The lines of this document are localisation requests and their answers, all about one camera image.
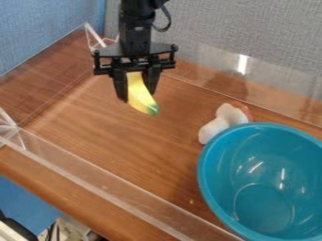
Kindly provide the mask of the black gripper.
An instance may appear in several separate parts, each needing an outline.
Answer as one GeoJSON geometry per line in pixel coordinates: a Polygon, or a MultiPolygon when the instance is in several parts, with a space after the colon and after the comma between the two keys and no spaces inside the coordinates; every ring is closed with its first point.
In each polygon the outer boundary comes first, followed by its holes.
{"type": "Polygon", "coordinates": [[[155,18],[119,18],[118,43],[93,51],[94,73],[113,75],[118,98],[127,102],[127,72],[143,72],[143,82],[155,94],[162,71],[174,69],[177,44],[153,41],[155,18]]]}

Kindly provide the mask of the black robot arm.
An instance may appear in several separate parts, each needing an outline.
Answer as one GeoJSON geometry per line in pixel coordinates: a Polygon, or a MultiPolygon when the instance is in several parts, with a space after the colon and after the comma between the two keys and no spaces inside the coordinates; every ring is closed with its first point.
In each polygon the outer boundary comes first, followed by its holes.
{"type": "Polygon", "coordinates": [[[138,72],[143,84],[155,94],[162,71],[177,66],[177,44],[153,42],[151,32],[166,32],[171,26],[157,27],[157,10],[161,9],[167,21],[171,15],[165,6],[170,0],[121,0],[118,12],[119,41],[109,47],[93,51],[94,74],[107,74],[114,80],[118,97],[129,102],[130,72],[138,72]]]}

